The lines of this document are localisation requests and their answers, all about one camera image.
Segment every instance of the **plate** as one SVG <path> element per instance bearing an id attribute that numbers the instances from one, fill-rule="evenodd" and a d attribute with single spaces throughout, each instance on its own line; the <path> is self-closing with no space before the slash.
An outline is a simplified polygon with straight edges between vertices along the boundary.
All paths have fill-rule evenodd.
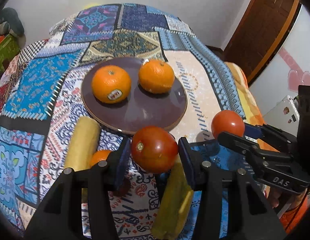
<path id="1" fill-rule="evenodd" d="M 187 108 L 187 96 L 182 84 L 175 78 L 168 93 L 148 93 L 138 84 L 138 71 L 143 61 L 134 57 L 114 58 L 97 64 L 87 73 L 82 82 L 82 101 L 96 121 L 116 132 L 129 135 L 148 125 L 171 130 L 179 123 Z M 128 97 L 116 104 L 100 102 L 91 88 L 96 71 L 107 65 L 123 68 L 131 78 Z"/>

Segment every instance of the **small orange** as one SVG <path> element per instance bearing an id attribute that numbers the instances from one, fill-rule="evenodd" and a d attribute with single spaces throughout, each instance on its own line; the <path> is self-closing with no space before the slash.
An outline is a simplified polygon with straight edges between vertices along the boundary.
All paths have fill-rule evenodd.
<path id="1" fill-rule="evenodd" d="M 150 60 L 140 67 L 139 84 L 153 94 L 167 93 L 173 86 L 175 74 L 172 67 L 160 60 Z"/>
<path id="2" fill-rule="evenodd" d="M 123 101 L 129 95 L 131 79 L 122 68 L 109 65 L 97 70 L 91 81 L 91 88 L 98 100 L 114 104 Z"/>
<path id="3" fill-rule="evenodd" d="M 111 150 L 100 150 L 95 152 L 90 159 L 89 166 L 92 167 L 100 161 L 105 161 L 110 153 Z"/>

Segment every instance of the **brown door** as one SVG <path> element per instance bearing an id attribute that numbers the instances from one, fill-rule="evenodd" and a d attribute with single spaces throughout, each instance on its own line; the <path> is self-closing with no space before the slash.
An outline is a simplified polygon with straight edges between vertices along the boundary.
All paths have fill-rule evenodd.
<path id="1" fill-rule="evenodd" d="M 242 68 L 248 82 L 262 69 L 289 27 L 298 0 L 251 0 L 224 50 L 224 60 Z"/>

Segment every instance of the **red tomato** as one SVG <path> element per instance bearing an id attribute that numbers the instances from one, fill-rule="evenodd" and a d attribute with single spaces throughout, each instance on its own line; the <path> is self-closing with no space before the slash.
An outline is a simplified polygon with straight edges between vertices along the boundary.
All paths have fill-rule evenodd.
<path id="1" fill-rule="evenodd" d="M 145 171 L 163 173 L 170 170 L 178 153 L 173 136 L 156 126 L 138 130 L 131 141 L 131 156 Z"/>
<path id="2" fill-rule="evenodd" d="M 214 116 L 211 130 L 215 139 L 217 139 L 218 135 L 223 131 L 242 137 L 245 130 L 245 124 L 243 119 L 236 112 L 223 110 Z"/>

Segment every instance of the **metal screw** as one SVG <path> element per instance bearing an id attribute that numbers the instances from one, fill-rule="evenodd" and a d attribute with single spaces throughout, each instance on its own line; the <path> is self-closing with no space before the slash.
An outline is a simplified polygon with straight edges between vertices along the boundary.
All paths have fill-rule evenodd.
<path id="1" fill-rule="evenodd" d="M 239 168 L 237 172 L 241 175 L 244 175 L 246 173 L 246 171 L 243 168 Z"/>
<path id="2" fill-rule="evenodd" d="M 100 162 L 98 163 L 98 166 L 99 166 L 99 167 L 106 167 L 106 166 L 107 166 L 107 161 L 100 161 Z"/>
<path id="3" fill-rule="evenodd" d="M 70 174 L 72 172 L 72 169 L 71 168 L 65 168 L 64 169 L 64 174 Z"/>
<path id="4" fill-rule="evenodd" d="M 202 162 L 202 166 L 203 167 L 206 167 L 206 168 L 209 168 L 212 164 L 209 162 L 209 161 L 203 161 Z"/>

